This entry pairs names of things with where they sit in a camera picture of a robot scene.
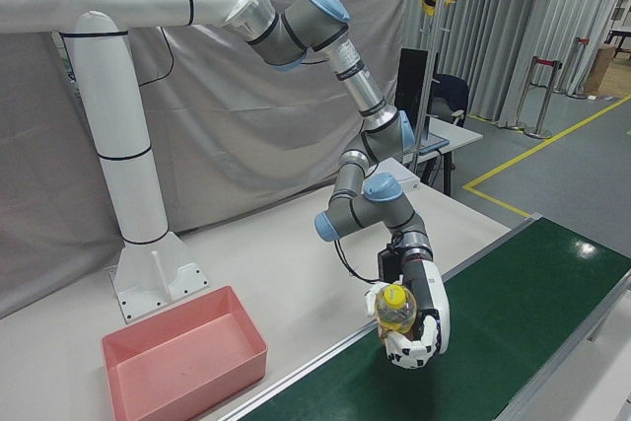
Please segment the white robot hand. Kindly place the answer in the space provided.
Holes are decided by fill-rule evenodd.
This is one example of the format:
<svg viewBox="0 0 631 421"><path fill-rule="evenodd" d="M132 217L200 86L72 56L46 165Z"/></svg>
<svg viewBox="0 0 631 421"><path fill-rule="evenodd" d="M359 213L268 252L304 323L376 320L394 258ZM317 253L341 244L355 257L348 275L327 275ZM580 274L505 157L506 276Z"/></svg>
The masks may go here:
<svg viewBox="0 0 631 421"><path fill-rule="evenodd" d="M425 367L428 361L444 354L450 339L450 305L436 264L412 259L402 264L403 285L414 296L417 316L412 328L413 339L396 331L381 331L387 359L395 366L412 370Z"/></svg>

